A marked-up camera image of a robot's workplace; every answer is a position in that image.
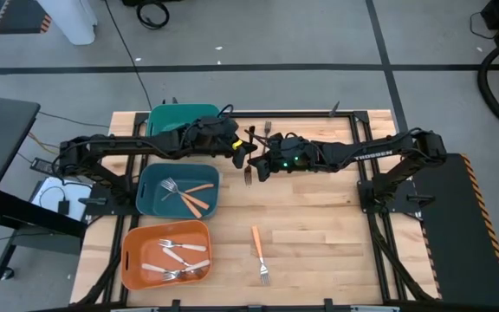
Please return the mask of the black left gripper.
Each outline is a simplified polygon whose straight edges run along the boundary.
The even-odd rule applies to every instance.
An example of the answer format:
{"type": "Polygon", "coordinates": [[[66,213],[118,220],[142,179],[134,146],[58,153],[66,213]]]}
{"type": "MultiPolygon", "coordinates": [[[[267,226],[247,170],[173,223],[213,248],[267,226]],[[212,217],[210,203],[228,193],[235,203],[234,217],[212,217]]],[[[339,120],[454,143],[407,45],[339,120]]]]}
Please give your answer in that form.
{"type": "Polygon", "coordinates": [[[184,132],[184,147],[208,154],[233,154],[232,163],[236,169],[244,164],[245,154],[253,153],[258,149],[256,145],[235,144],[238,124],[231,118],[204,116],[194,120],[184,132]]]}

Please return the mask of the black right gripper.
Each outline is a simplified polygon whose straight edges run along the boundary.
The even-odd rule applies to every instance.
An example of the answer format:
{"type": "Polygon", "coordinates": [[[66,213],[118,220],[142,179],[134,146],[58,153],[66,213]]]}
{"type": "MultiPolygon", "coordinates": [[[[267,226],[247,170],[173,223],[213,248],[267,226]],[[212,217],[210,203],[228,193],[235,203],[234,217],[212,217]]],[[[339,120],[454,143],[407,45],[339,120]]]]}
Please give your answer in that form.
{"type": "Polygon", "coordinates": [[[258,180],[265,182],[270,176],[270,169],[273,172],[313,171],[318,155],[310,141],[300,136],[284,137],[277,133],[270,139],[270,155],[266,152],[248,159],[248,164],[257,169],[258,180]]]}

